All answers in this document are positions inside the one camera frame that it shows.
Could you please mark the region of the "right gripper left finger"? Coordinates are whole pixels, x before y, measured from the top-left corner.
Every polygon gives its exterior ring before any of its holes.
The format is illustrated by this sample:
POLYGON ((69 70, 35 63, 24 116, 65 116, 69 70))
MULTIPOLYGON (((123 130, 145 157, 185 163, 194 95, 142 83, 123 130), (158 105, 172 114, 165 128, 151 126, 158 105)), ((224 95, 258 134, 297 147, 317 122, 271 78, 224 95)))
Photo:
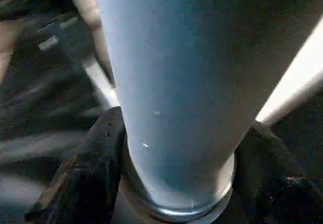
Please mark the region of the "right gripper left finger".
POLYGON ((126 130, 119 106, 91 127, 79 149, 62 162, 25 223, 110 223, 115 208, 126 130))

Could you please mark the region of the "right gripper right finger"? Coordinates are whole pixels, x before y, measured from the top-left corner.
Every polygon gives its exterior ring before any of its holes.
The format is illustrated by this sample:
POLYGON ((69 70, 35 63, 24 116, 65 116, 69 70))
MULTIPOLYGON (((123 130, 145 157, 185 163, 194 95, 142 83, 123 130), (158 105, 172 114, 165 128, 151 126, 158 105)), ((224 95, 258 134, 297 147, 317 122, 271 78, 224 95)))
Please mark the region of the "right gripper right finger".
POLYGON ((236 149, 234 191, 251 223, 322 223, 322 191, 283 141, 255 122, 236 149))

